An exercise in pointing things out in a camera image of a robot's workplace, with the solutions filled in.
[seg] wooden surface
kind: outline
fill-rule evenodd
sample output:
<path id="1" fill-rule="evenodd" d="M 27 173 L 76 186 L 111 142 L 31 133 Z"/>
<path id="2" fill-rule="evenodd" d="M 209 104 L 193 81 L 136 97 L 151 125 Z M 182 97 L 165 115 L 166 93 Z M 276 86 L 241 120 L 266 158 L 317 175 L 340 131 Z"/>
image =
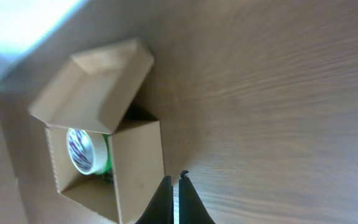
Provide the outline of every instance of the wooden surface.
<path id="1" fill-rule="evenodd" d="M 89 3 L 0 86 L 29 223 L 105 222 L 54 193 L 24 108 L 68 55 L 138 35 L 156 64 L 135 101 L 216 223 L 358 223 L 358 1 L 333 0 Z"/>

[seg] brown box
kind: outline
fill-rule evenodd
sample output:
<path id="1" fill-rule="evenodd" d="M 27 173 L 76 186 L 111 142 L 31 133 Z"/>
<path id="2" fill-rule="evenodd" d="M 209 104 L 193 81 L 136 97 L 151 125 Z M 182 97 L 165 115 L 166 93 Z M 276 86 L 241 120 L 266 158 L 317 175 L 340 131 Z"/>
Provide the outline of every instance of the brown box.
<path id="1" fill-rule="evenodd" d="M 164 177 L 159 121 L 122 121 L 153 63 L 137 39 L 74 54 L 29 108 L 47 125 L 58 192 L 116 223 L 135 222 Z M 68 128 L 112 134 L 114 185 L 76 170 Z"/>

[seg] black object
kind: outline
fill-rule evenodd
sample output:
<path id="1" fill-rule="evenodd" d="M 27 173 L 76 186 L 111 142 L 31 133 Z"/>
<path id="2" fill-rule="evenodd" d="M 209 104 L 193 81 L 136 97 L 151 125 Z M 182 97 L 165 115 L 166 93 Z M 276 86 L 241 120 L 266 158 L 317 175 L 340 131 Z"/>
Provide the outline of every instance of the black object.
<path id="1" fill-rule="evenodd" d="M 179 223 L 214 224 L 197 194 L 191 180 L 182 171 L 179 180 Z M 173 187 L 171 176 L 162 179 L 149 205 L 137 224 L 161 223 L 173 224 Z"/>

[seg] box lid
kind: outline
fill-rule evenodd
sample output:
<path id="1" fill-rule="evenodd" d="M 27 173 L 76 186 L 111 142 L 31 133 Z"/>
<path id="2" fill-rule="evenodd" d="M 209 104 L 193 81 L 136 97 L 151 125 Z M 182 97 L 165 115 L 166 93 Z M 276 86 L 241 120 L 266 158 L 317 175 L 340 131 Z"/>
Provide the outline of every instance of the box lid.
<path id="1" fill-rule="evenodd" d="M 73 54 L 30 114 L 48 126 L 113 133 L 153 62 L 139 39 Z"/>

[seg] open cardboard box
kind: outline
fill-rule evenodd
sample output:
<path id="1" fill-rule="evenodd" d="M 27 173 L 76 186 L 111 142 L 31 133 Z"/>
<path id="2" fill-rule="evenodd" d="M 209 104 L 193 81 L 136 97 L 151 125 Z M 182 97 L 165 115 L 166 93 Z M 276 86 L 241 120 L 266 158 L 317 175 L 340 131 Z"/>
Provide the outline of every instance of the open cardboard box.
<path id="1" fill-rule="evenodd" d="M 159 121 L 121 121 L 153 63 L 137 39 L 74 54 L 30 106 L 47 125 L 58 192 L 116 223 L 136 222 L 164 177 Z M 112 134 L 114 185 L 76 170 L 68 128 Z"/>

